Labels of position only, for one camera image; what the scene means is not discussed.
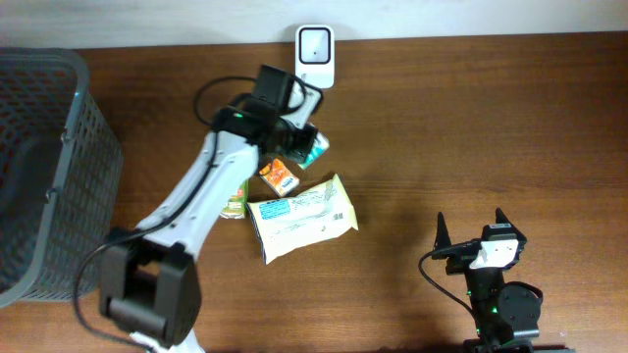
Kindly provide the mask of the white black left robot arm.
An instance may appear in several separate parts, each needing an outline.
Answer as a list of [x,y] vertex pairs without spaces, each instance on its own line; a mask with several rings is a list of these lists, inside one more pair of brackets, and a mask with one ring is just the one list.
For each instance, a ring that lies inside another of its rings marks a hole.
[[99,311],[146,352],[199,352],[202,302],[196,261],[228,199],[267,155],[302,162],[317,129],[315,103],[219,110],[201,151],[166,200],[135,229],[115,229],[98,250]]

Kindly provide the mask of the green drink carton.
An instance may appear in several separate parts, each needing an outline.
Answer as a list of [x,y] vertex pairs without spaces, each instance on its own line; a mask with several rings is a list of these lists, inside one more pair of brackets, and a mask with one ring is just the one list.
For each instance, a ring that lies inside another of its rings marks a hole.
[[231,196],[220,213],[223,219],[241,220],[246,218],[249,183],[246,180]]

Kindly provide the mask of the cream snack bag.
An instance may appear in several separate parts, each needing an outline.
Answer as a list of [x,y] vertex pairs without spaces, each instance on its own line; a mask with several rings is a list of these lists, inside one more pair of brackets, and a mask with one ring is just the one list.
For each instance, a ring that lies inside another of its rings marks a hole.
[[358,230],[355,209],[338,175],[294,197],[248,203],[265,264],[301,247]]

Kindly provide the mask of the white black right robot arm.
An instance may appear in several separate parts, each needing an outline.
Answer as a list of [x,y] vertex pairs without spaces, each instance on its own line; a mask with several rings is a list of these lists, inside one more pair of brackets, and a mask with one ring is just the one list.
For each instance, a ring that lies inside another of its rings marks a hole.
[[445,216],[438,214],[431,258],[445,260],[445,273],[465,278],[470,313],[477,337],[463,342],[465,352],[532,352],[531,340],[540,335],[538,320],[543,292],[521,281],[506,282],[503,273],[513,268],[527,237],[496,209],[496,220],[482,234],[452,243]]

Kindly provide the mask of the teal tissue pack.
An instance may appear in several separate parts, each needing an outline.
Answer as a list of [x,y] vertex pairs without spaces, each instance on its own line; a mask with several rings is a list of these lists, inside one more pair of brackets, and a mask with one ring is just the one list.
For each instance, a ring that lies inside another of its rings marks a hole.
[[315,137],[312,149],[308,153],[305,162],[300,163],[299,167],[303,170],[306,170],[314,162],[316,162],[329,148],[329,139],[323,133],[318,132]]

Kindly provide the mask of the orange tissue pack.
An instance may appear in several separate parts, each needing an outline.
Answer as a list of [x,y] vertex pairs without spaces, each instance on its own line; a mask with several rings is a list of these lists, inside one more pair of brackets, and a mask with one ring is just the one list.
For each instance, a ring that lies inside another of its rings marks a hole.
[[279,197],[286,197],[300,184],[300,179],[279,159],[273,159],[258,174]]

